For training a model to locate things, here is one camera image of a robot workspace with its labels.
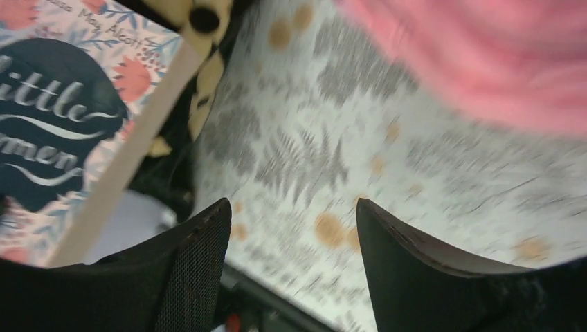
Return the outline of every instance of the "pink flower illustration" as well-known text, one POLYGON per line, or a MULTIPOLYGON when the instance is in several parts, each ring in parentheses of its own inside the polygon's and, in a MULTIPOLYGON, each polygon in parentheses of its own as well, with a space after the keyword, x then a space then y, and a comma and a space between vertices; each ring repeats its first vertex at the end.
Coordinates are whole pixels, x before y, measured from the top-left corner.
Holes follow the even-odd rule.
POLYGON ((127 140, 128 136, 132 132, 133 128, 134 128, 134 121, 128 120, 127 124, 123 127, 123 130, 120 133, 123 136, 123 140, 127 140))
POLYGON ((106 6, 106 2, 104 0, 82 0, 82 2, 94 14, 102 14, 106 6))
POLYGON ((25 228, 33 223, 31 213, 25 210, 24 207, 12 197, 8 197, 8 213, 11 215, 17 229, 25 228))
POLYGON ((21 30, 35 24, 39 0, 0 0, 0 28, 21 30))
POLYGON ((149 71, 136 57, 133 60, 123 57, 123 62, 114 67, 114 71, 119 74, 114 78, 114 86, 118 89, 120 98, 126 102, 137 100, 151 86, 149 71))
POLYGON ((11 247, 0 253, 0 257, 17 263, 28 262, 28 250, 25 247, 11 247))

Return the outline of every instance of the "white wavy line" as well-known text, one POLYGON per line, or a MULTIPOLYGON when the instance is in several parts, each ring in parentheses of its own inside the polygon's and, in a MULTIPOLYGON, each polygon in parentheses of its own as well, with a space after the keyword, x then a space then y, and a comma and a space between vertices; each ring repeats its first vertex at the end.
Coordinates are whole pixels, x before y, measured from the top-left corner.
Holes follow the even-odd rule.
POLYGON ((76 133, 74 131, 69 131, 63 128, 59 128, 57 126, 54 126, 52 124, 43 122, 43 121, 39 121, 37 119, 33 119, 33 118, 29 118, 28 116, 15 116, 15 115, 4 115, 4 116, 0 116, 0 121, 4 121, 6 119, 10 119, 10 118, 18 118, 21 120, 25 120, 43 130, 46 130, 50 133, 52 133, 53 135, 59 136, 59 137, 63 137, 63 138, 68 138, 70 140, 88 140, 90 138, 95 138, 98 137, 100 135, 102 135, 104 132, 103 131, 98 131, 96 133, 90 133, 90 134, 85 134, 85 133, 76 133))
POLYGON ((17 165, 13 165, 13 164, 6 164, 8 166, 12 166, 16 169, 18 169, 22 174, 24 174, 24 176, 26 176, 26 178, 28 178, 29 180, 31 180, 32 182, 38 184, 38 185, 43 185, 44 187, 54 187, 56 185, 60 185, 63 182, 69 180, 70 178, 73 178, 74 176, 80 176, 81 175, 81 168, 74 168, 69 170, 68 172, 66 172, 65 174, 58 176, 56 178, 40 178, 36 175, 34 175, 33 173, 29 172, 28 169, 24 168, 24 167, 20 167, 17 165))
POLYGON ((107 118, 107 119, 112 119, 112 118, 117 118, 118 114, 108 114, 108 113, 102 113, 102 112, 94 112, 94 113, 90 113, 87 116, 83 117, 80 119, 80 122, 84 122, 87 121, 88 119, 92 119, 92 118, 107 118))

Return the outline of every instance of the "black button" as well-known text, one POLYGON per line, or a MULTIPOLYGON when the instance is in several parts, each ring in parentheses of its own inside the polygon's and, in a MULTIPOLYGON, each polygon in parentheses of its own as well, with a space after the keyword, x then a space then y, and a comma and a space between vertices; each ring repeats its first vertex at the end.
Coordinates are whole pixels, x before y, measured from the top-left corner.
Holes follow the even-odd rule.
POLYGON ((198 7, 190 13, 190 23, 199 33, 211 33, 220 26, 220 19, 210 8, 198 7))

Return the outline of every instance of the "red object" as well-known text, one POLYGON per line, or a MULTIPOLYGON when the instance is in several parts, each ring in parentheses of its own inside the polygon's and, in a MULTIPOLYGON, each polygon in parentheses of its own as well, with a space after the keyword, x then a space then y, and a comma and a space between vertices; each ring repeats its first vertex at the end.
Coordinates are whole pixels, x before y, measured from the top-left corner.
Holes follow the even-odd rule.
POLYGON ((240 332, 240 318, 238 315, 230 315, 226 320, 226 330, 228 332, 240 332))

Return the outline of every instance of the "dark navy oval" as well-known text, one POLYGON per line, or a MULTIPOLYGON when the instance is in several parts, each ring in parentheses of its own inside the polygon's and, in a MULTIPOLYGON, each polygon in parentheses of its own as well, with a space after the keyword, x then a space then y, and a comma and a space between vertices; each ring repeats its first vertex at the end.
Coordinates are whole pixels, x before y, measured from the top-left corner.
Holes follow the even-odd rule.
MULTIPOLYGON (((21 81, 26 80, 33 73, 39 73, 42 77, 35 85, 43 89, 47 88, 52 81, 58 81, 61 84, 55 90, 57 96, 52 97, 47 103, 50 109, 65 88, 74 82, 79 82, 83 84, 83 87, 71 102, 64 105, 64 109, 68 110, 79 104, 87 108, 86 115, 104 114, 104 116, 90 116, 84 122, 74 122, 68 118, 61 118, 52 111, 40 111, 35 105, 25 106, 12 100, 0 100, 0 192, 13 197, 27 210, 36 212, 57 199, 57 195, 80 191, 84 183, 83 173, 57 185, 40 185, 30 180, 25 175, 26 172, 22 170, 38 178, 55 179, 66 173, 65 168, 83 169, 94 147, 102 140, 113 138, 114 134, 120 130, 123 120, 128 117, 128 110, 100 65, 83 50, 73 45, 53 39, 27 39, 0 48, 0 57, 2 56, 12 58, 12 64, 8 70, 0 73, 0 86, 9 84, 15 90, 21 85, 11 73, 19 74, 21 81), (51 127, 53 129, 45 130, 22 117, 53 126, 51 127), (67 132, 78 134, 78 138, 88 135, 91 137, 75 139, 67 132), (19 146, 20 152, 8 147, 10 144, 13 147, 19 146), (64 154, 76 156, 77 160, 74 165, 72 162, 64 164, 64 168, 40 163, 34 158, 30 160, 29 155, 32 150, 28 144, 36 146, 37 153, 50 151, 41 150, 42 147, 50 146, 64 154)), ((42 91, 35 89, 26 99, 35 100, 41 94, 42 91)), ((38 160, 49 160, 49 158, 41 157, 38 160)))

